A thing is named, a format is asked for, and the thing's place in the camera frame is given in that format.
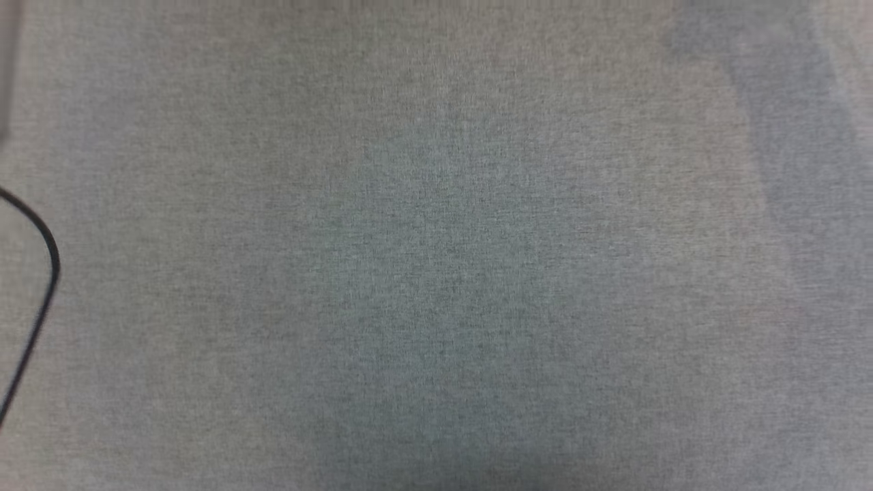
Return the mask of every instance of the black cable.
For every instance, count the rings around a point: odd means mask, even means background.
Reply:
[[[58,279],[60,279],[60,255],[58,254],[58,244],[55,243],[52,231],[49,230],[48,225],[45,224],[43,219],[40,218],[30,206],[24,204],[24,202],[18,199],[18,197],[2,187],[0,187],[0,197],[21,211],[34,224],[34,226],[37,227],[39,233],[43,235],[45,246],[49,250],[49,259],[52,262],[52,277],[49,279],[49,285],[45,289],[43,305],[39,308],[37,320],[33,322],[31,335],[27,339],[27,345],[24,346],[24,352],[21,354],[21,359],[18,360],[18,366],[15,368],[15,376],[12,377],[9,388],[6,389],[6,395],[3,396],[3,406],[0,407],[0,431],[2,431],[3,421],[6,419],[6,412],[9,411],[9,408],[12,405],[12,399],[15,398],[18,386],[21,384],[21,378],[24,376],[24,371],[27,369],[27,363],[31,360],[33,349],[36,347],[37,339],[39,338],[39,331],[42,330],[43,322],[45,322],[45,315],[48,314],[49,305],[52,303],[52,296],[54,296],[55,287],[58,285]]]

